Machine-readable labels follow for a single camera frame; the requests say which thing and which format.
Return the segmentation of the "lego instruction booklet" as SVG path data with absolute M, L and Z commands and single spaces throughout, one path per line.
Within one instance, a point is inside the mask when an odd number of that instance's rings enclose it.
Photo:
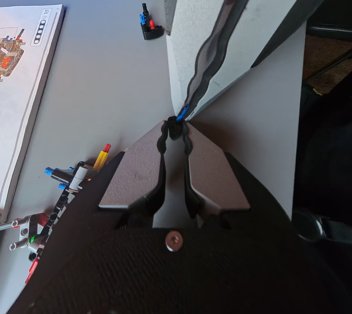
M 7 221 L 65 8 L 0 9 L 0 221 Z

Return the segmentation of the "black lego beam red pin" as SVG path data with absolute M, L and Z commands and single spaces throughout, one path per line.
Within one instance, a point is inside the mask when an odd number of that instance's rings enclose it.
M 146 3 L 142 3 L 143 13 L 139 15 L 140 25 L 145 40 L 154 40 L 160 38 L 164 34 L 164 28 L 156 25 L 151 19 Z

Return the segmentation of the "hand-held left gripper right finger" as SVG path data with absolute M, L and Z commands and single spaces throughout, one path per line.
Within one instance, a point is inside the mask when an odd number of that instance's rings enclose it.
M 189 123 L 183 124 L 183 141 L 185 202 L 191 219 L 250 210 L 224 151 Z

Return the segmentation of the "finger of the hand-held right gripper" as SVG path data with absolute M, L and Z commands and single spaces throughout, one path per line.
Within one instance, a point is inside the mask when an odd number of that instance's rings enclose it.
M 166 0 L 166 47 L 174 115 L 182 110 L 196 59 L 225 0 Z
M 212 62 L 187 108 L 187 120 L 246 74 L 297 0 L 236 0 L 218 36 Z

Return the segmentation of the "black office chair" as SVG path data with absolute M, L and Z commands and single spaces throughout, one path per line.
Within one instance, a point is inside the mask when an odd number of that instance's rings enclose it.
M 307 21 L 303 83 L 327 94 L 351 72 L 352 0 L 325 0 Z

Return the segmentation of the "lego engine frame assembly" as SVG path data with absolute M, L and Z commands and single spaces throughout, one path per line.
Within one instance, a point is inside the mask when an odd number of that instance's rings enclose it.
M 69 167 L 68 169 L 54 169 L 51 167 L 45 169 L 45 174 L 58 181 L 59 188 L 62 190 L 49 216 L 42 212 L 1 224 L 1 231 L 19 229 L 19 240 L 11 243 L 9 246 L 11 251 L 26 247 L 29 249 L 28 259 L 31 262 L 31 267 L 24 284 L 29 282 L 35 272 L 54 225 L 58 223 L 76 194 L 103 168 L 110 148 L 111 145 L 106 144 L 94 164 L 81 161 L 75 167 Z

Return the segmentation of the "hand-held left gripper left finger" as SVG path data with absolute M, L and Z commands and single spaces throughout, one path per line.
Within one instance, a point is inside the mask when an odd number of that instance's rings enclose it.
M 100 209 L 155 215 L 165 200 L 167 138 L 168 122 L 163 120 L 124 151 Z

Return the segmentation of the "black bent lego beam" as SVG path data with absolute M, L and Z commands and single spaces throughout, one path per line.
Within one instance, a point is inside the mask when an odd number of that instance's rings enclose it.
M 171 140 L 176 141 L 182 134 L 183 120 L 178 119 L 176 116 L 170 116 L 167 119 L 169 137 Z

